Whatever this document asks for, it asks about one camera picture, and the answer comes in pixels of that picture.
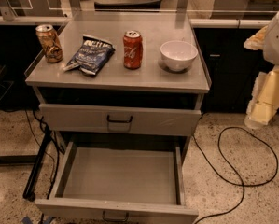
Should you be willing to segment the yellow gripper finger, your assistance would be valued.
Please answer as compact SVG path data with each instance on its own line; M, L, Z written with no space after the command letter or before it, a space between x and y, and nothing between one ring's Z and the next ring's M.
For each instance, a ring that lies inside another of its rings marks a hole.
M259 129L269 124L279 109L279 65L269 73L260 72L252 90L244 124Z
M244 47L251 50L260 50L264 47L264 40L266 36L267 26L264 26L254 35L247 38L244 42Z

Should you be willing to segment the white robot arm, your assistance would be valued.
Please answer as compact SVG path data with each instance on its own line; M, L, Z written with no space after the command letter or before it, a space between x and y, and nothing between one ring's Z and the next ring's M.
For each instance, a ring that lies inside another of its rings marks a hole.
M268 25L246 39L244 47L261 49L264 60L274 65L269 73L258 74L246 110L244 124L259 129L267 125L279 109L279 11Z

